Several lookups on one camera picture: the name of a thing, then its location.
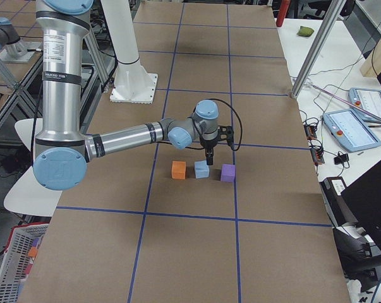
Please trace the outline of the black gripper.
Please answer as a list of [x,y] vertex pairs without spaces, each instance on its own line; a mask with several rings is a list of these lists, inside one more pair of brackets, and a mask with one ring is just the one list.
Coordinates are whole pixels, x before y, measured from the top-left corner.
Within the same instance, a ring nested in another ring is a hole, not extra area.
[[207,140],[201,137],[201,145],[205,150],[206,162],[209,165],[214,164],[214,147],[217,145],[217,138]]

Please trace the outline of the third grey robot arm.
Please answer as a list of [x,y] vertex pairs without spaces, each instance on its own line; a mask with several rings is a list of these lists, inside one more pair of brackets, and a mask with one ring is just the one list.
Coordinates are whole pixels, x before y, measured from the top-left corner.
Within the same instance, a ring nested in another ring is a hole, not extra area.
[[0,17],[0,59],[3,62],[26,64],[36,52],[42,52],[41,42],[24,41],[13,24]]

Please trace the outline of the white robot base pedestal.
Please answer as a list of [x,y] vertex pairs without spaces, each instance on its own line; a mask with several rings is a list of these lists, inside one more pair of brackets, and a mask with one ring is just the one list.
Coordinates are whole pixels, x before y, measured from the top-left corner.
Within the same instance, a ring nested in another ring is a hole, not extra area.
[[151,104],[158,75],[148,73],[140,62],[129,2],[107,0],[101,4],[118,62],[111,101]]

